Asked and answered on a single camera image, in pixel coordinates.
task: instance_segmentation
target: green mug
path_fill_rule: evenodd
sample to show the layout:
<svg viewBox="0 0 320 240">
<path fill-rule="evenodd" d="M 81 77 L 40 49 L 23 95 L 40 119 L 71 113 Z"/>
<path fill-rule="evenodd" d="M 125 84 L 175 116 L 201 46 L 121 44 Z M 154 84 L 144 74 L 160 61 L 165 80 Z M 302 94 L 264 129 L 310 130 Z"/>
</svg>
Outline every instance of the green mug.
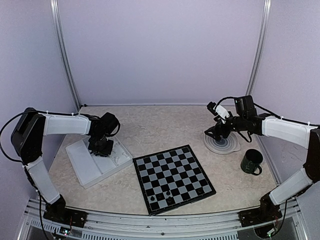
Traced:
<svg viewBox="0 0 320 240">
<path fill-rule="evenodd" d="M 263 160 L 264 158 L 258 150 L 249 149 L 245 152 L 240 166 L 242 171 L 244 171 L 246 174 L 258 176 L 262 173 L 260 164 Z"/>
</svg>

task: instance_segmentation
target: floor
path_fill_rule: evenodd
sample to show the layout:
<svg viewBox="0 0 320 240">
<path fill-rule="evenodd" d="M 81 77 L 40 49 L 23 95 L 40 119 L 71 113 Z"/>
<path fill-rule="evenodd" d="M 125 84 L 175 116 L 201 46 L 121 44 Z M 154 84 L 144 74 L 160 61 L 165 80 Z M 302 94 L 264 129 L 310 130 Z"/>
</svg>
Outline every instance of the floor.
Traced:
<svg viewBox="0 0 320 240">
<path fill-rule="evenodd" d="M 252 143 L 247 143 L 237 136 L 241 150 L 229 155 L 218 155 L 206 148 L 203 131 L 215 122 L 205 106 L 97 106 L 80 110 L 80 113 L 97 116 L 106 112 L 119 119 L 121 129 L 116 136 L 134 158 L 189 144 L 217 192 L 163 215 L 216 213 L 254 207 L 259 205 L 261 196 L 276 187 L 266 161 L 261 165 L 263 172 L 259 176 L 246 174 L 240 168 L 246 150 L 259 150 L 255 138 Z M 85 137 L 67 135 L 49 170 L 67 205 L 147 215 L 133 164 L 88 189 L 79 184 L 65 148 Z"/>
</svg>

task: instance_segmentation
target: white tray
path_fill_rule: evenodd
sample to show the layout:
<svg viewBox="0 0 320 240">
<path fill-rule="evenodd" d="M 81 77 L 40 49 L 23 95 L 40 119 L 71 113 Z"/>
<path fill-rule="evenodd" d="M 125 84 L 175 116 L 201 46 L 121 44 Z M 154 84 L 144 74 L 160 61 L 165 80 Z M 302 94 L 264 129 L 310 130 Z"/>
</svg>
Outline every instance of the white tray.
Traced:
<svg viewBox="0 0 320 240">
<path fill-rule="evenodd" d="M 115 136 L 109 138 L 113 140 L 110 156 L 90 154 L 88 139 L 89 137 L 86 137 L 65 148 L 79 183 L 85 189 L 110 177 L 133 162 L 131 154 Z"/>
</svg>

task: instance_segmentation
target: enclosure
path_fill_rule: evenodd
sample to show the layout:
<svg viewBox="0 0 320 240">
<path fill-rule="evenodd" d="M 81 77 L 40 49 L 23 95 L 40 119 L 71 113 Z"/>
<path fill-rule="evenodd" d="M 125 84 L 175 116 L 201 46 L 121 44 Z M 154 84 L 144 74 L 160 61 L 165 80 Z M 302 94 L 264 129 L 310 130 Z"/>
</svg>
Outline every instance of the enclosure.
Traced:
<svg viewBox="0 0 320 240">
<path fill-rule="evenodd" d="M 133 164 L 83 189 L 65 150 L 80 138 L 47 136 L 42 152 L 52 182 L 68 206 L 90 216 L 70 239 L 258 239 L 238 212 L 298 171 L 307 150 L 255 135 L 251 145 L 238 138 L 239 152 L 212 156 L 202 135 L 215 124 L 206 105 L 251 95 L 280 116 L 318 124 L 319 1 L 2 0 L 0 23 L 1 126 L 27 107 L 111 112 L 134 158 L 190 144 L 217 192 L 149 217 Z M 233 100 L 222 105 L 236 115 Z M 1 144 L 17 158 L 14 123 Z M 256 178 L 241 175 L 237 162 L 249 148 L 264 158 Z M 0 166 L 2 239 L 45 239 L 23 168 L 2 154 Z M 272 239 L 319 239 L 319 195 L 316 183 L 291 198 Z M 47 233 L 60 227 L 44 226 Z"/>
</svg>

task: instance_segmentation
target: chessboard border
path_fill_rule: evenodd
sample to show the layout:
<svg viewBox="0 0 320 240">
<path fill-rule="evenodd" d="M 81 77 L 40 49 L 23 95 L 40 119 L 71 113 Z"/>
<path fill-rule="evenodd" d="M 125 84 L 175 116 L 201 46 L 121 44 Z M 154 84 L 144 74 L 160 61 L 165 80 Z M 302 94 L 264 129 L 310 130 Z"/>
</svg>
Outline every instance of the chessboard border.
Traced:
<svg viewBox="0 0 320 240">
<path fill-rule="evenodd" d="M 184 148 L 188 148 L 188 150 L 190 151 L 192 157 L 194 158 L 195 162 L 197 163 L 199 169 L 201 170 L 201 172 L 202 172 L 205 180 L 208 182 L 208 185 L 210 186 L 210 188 L 212 189 L 212 191 L 207 192 L 207 193 L 205 193 L 205 194 L 203 194 L 203 195 L 201 195 L 201 196 L 197 196 L 196 199 L 191 198 L 191 199 L 189 199 L 189 200 L 180 202 L 180 203 L 178 203 L 178 204 L 174 204 L 174 205 L 172 205 L 172 206 L 167 206 L 167 207 L 161 208 L 161 209 L 159 209 L 159 210 L 154 210 L 154 211 L 152 211 L 152 210 L 151 210 L 151 207 L 150 207 L 150 204 L 149 204 L 149 201 L 148 201 L 148 196 L 147 196 L 147 194 L 146 194 L 146 190 L 145 190 L 144 184 L 143 184 L 143 182 L 142 182 L 142 178 L 141 178 L 141 176 L 140 176 L 140 171 L 139 171 L 139 169 L 138 169 L 137 160 L 139 160 L 139 159 L 145 159 L 145 158 L 152 157 L 152 156 L 156 156 L 156 155 L 159 155 L 159 154 L 169 153 L 169 152 L 176 151 L 176 150 L 178 150 L 178 149 L 184 149 Z M 164 151 L 159 151 L 159 152 L 151 153 L 151 154 L 144 155 L 144 156 L 140 156 L 140 157 L 135 157 L 135 158 L 133 158 L 132 161 L 133 161 L 133 164 L 134 164 L 135 172 L 136 172 L 136 175 L 137 175 L 139 184 L 140 184 L 141 192 L 142 192 L 142 195 L 143 195 L 143 198 L 144 198 L 144 202 L 145 202 L 146 208 L 147 208 L 147 210 L 148 210 L 149 216 L 158 215 L 158 214 L 161 214 L 161 213 L 164 213 L 164 212 L 167 212 L 167 211 L 176 209 L 176 208 L 181 207 L 181 206 L 183 206 L 183 205 L 187 205 L 187 204 L 190 204 L 190 203 L 195 203 L 195 202 L 200 201 L 200 200 L 203 200 L 203 199 L 205 199 L 205 198 L 207 198 L 207 197 L 213 196 L 213 195 L 215 195 L 215 194 L 217 193 L 216 190 L 215 190 L 215 188 L 214 188 L 214 186 L 212 185 L 210 179 L 208 178 L 205 170 L 204 170 L 203 167 L 201 166 L 199 160 L 197 159 L 194 151 L 192 150 L 192 148 L 190 147 L 189 144 L 183 145 L 183 146 L 178 146 L 178 147 L 171 148 L 171 149 L 164 150 Z"/>
</svg>

